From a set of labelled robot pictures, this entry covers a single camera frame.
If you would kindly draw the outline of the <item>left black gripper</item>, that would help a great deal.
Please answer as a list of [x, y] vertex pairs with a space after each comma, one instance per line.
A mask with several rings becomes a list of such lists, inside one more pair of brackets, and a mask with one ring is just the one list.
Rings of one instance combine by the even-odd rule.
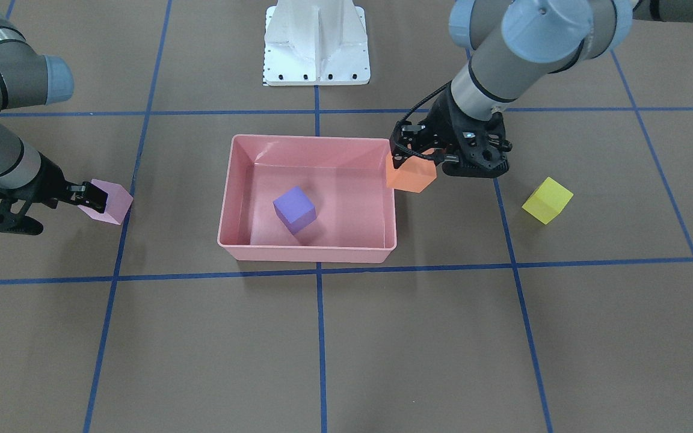
[[448, 176], [493, 179], [509, 170], [512, 144], [506, 138], [503, 115], [476, 120], [443, 90], [425, 117], [425, 125], [401, 120], [390, 136], [390, 162], [398, 170], [408, 159], [441, 165]]

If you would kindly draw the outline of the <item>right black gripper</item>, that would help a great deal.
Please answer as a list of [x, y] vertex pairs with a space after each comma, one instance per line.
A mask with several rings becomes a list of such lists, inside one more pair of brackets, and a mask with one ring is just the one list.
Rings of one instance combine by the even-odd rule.
[[43, 204], [55, 209], [58, 202], [85, 206], [105, 213], [108, 194], [92, 183], [75, 185], [65, 179], [60, 167], [41, 153], [33, 180], [19, 188], [0, 186], [0, 233], [37, 236], [44, 230], [38, 220], [27, 215], [31, 205]]

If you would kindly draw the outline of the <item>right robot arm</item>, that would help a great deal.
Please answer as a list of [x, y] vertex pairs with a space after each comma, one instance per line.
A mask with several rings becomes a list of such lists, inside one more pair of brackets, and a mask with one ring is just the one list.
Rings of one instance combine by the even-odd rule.
[[[0, 11], [0, 114], [65, 102], [74, 85], [65, 60], [36, 52]], [[69, 182], [58, 165], [0, 123], [0, 233], [41, 234], [41, 222], [28, 216], [31, 205], [55, 209], [61, 202], [104, 213], [108, 194], [90, 182]]]

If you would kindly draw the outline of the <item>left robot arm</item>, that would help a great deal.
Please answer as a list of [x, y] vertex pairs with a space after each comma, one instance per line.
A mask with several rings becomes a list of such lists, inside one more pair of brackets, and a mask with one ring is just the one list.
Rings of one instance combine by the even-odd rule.
[[693, 23], [693, 1], [456, 1], [450, 35], [470, 60], [427, 96], [422, 121], [397, 121], [387, 167], [419, 160], [448, 176], [502, 176], [504, 110], [542, 77], [612, 51], [634, 21]]

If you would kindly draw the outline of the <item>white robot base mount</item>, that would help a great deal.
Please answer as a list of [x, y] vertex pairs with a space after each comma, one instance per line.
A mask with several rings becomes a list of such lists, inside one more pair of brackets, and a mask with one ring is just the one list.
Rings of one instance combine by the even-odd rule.
[[264, 85], [371, 81], [364, 8], [352, 1], [278, 1], [267, 8], [265, 17]]

